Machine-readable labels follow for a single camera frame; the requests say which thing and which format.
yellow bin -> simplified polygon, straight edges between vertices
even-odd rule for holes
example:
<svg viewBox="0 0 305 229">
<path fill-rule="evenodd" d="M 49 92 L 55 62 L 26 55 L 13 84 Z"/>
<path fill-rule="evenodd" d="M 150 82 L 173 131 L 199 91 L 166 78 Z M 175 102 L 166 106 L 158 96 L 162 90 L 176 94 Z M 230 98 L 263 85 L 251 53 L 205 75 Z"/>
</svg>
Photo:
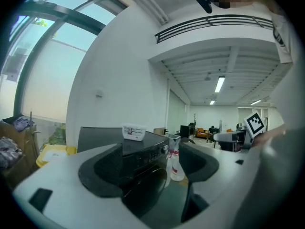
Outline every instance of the yellow bin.
<svg viewBox="0 0 305 229">
<path fill-rule="evenodd" d="M 48 162 L 69 156 L 77 153 L 76 147 L 68 147 L 66 145 L 50 145 L 46 144 L 43 151 L 36 159 L 36 164 L 39 168 L 43 167 Z"/>
</svg>

cloth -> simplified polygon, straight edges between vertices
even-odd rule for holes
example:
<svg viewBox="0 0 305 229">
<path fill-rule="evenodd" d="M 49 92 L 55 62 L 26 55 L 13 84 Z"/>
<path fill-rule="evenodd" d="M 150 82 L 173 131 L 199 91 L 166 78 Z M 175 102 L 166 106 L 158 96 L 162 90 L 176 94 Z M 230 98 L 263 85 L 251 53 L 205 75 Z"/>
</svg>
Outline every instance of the cloth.
<svg viewBox="0 0 305 229">
<path fill-rule="evenodd" d="M 209 133 L 213 134 L 215 132 L 215 128 L 209 128 Z"/>
<path fill-rule="evenodd" d="M 22 155 L 21 149 L 13 140 L 7 137 L 0 139 L 0 169 L 11 168 Z"/>
<path fill-rule="evenodd" d="M 21 116 L 13 122 L 13 125 L 18 132 L 22 132 L 24 129 L 29 127 L 31 125 L 31 123 L 27 117 Z"/>
<path fill-rule="evenodd" d="M 274 25 L 273 36 L 281 63 L 296 63 L 303 45 L 293 25 L 285 16 L 270 13 Z"/>
<path fill-rule="evenodd" d="M 275 28 L 275 43 L 281 63 L 292 63 L 292 68 L 271 93 L 271 100 L 276 105 L 288 129 L 305 126 L 304 111 L 304 59 L 303 44 L 292 24 L 285 16 L 271 13 Z"/>
</svg>

floor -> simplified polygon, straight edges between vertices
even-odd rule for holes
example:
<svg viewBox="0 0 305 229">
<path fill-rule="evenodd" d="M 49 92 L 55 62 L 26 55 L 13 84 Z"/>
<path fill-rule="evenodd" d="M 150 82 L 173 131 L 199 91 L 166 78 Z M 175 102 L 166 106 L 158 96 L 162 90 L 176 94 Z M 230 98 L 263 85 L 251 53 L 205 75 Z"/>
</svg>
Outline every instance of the floor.
<svg viewBox="0 0 305 229">
<path fill-rule="evenodd" d="M 194 137 L 197 145 L 213 148 L 214 143 L 206 142 L 206 139 Z M 170 181 L 164 189 L 157 204 L 142 218 L 151 229 L 171 229 L 181 225 L 181 215 L 187 195 L 187 178 L 182 182 Z"/>
<path fill-rule="evenodd" d="M 210 147 L 213 148 L 214 147 L 214 142 L 210 143 L 210 141 L 208 141 L 208 143 L 206 142 L 206 139 L 203 138 L 199 138 L 199 137 L 194 137 L 193 140 L 197 145 L 200 146 L 204 146 L 204 147 Z M 215 149 L 220 149 L 220 145 L 216 142 L 215 145 Z"/>
</svg>

label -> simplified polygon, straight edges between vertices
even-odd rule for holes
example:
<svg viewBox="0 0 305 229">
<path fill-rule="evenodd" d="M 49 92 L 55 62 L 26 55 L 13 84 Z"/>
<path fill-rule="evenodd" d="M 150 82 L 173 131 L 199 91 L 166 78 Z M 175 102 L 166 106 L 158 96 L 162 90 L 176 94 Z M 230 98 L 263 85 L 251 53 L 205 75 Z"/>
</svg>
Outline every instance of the label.
<svg viewBox="0 0 305 229">
<path fill-rule="evenodd" d="M 265 126 L 257 111 L 246 117 L 244 122 L 246 123 L 251 138 L 265 131 Z"/>
<path fill-rule="evenodd" d="M 124 126 L 123 127 L 123 132 L 124 132 L 124 134 L 132 135 L 132 136 L 134 136 L 135 139 L 138 139 L 140 136 L 143 135 L 144 130 L 138 129 L 138 128 Z"/>
</svg>

white label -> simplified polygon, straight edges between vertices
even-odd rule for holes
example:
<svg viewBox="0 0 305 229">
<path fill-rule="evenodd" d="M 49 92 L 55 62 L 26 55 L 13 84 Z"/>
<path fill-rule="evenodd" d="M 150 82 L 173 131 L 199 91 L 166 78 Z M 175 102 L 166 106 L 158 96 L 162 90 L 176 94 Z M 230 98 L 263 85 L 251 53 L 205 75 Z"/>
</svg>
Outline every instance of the white label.
<svg viewBox="0 0 305 229">
<path fill-rule="evenodd" d="M 265 126 L 257 111 L 246 117 L 244 122 L 246 123 L 251 138 L 265 131 Z"/>
<path fill-rule="evenodd" d="M 50 150 L 45 154 L 43 161 L 50 162 L 52 160 L 60 159 L 60 158 L 66 157 L 66 156 L 67 156 L 67 153 L 65 153 L 65 152 L 58 152 L 56 150 Z"/>
<path fill-rule="evenodd" d="M 123 127 L 124 128 L 124 134 L 127 135 L 132 135 L 134 136 L 136 139 L 139 138 L 140 136 L 142 136 L 142 134 L 144 133 L 143 129 L 138 129 L 138 128 L 133 128 L 133 127 Z"/>
</svg>

